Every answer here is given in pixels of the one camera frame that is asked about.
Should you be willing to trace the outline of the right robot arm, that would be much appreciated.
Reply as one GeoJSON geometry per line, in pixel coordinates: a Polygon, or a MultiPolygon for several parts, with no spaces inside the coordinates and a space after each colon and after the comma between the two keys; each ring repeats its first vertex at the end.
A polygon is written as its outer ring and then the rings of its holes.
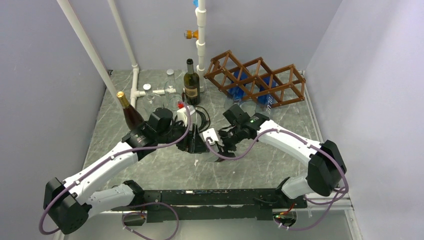
{"type": "Polygon", "coordinates": [[[289,131],[268,116],[253,116],[238,105],[232,105],[223,113],[229,122],[228,130],[209,129],[202,135],[208,148],[216,145],[215,153],[222,160],[236,160],[236,145],[245,139],[273,146],[297,159],[307,168],[305,174],[282,181],[275,194],[276,203],[289,207],[295,198],[315,193],[328,197],[336,191],[340,181],[346,180],[346,166],[337,145],[331,140],[324,143],[308,139],[289,131]]]}

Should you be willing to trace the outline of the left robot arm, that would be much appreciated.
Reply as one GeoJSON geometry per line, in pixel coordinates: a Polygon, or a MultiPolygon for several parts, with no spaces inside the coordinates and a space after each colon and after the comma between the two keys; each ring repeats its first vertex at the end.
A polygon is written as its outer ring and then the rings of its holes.
{"type": "Polygon", "coordinates": [[[139,209],[144,203],[144,190],[134,181],[126,181],[109,190],[99,187],[123,169],[136,164],[157,149],[180,145],[182,151],[189,134],[195,130],[196,108],[187,105],[177,111],[182,126],[166,126],[167,134],[151,120],[128,132],[115,147],[89,167],[59,180],[54,177],[45,185],[43,213],[38,229],[43,235],[58,231],[65,235],[78,230],[91,217],[115,207],[139,209]]]}

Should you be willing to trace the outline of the brown gold-capped wine bottle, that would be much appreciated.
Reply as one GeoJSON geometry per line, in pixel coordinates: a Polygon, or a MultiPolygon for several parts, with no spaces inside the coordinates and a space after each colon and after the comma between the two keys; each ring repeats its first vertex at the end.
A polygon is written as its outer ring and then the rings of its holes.
{"type": "Polygon", "coordinates": [[[141,114],[130,104],[125,93],[118,91],[116,97],[119,100],[127,127],[133,131],[136,130],[145,120],[141,114]]]}

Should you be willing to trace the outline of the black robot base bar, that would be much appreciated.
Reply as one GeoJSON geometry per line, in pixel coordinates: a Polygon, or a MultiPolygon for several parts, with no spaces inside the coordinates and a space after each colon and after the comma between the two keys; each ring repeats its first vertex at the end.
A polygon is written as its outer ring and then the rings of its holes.
{"type": "Polygon", "coordinates": [[[289,199],[274,188],[145,190],[144,197],[115,211],[143,210],[148,223],[174,220],[256,219],[270,221],[284,209],[305,209],[302,196],[289,199]]]}

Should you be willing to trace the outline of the clear glass bottle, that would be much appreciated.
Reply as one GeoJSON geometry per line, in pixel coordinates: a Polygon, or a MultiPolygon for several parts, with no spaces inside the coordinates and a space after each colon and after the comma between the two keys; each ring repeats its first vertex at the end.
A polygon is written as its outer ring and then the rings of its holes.
{"type": "Polygon", "coordinates": [[[142,98],[142,103],[147,112],[152,113],[157,108],[164,107],[162,97],[159,94],[154,93],[151,84],[146,83],[142,86],[142,88],[145,92],[145,96],[142,98]]]}
{"type": "Polygon", "coordinates": [[[166,108],[171,111],[179,110],[179,103],[183,101],[182,94],[183,88],[176,81],[175,73],[173,69],[168,69],[166,71],[166,82],[164,84],[163,90],[165,93],[165,102],[164,105],[166,108]]]}

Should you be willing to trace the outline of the dark green wine bottle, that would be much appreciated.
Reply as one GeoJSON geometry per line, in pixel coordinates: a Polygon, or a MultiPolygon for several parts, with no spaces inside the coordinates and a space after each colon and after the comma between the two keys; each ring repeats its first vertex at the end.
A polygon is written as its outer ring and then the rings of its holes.
{"type": "Polygon", "coordinates": [[[194,71],[194,61],[191,58],[186,60],[187,72],[184,74],[184,94],[189,105],[197,106],[201,102],[200,77],[194,71]]]}

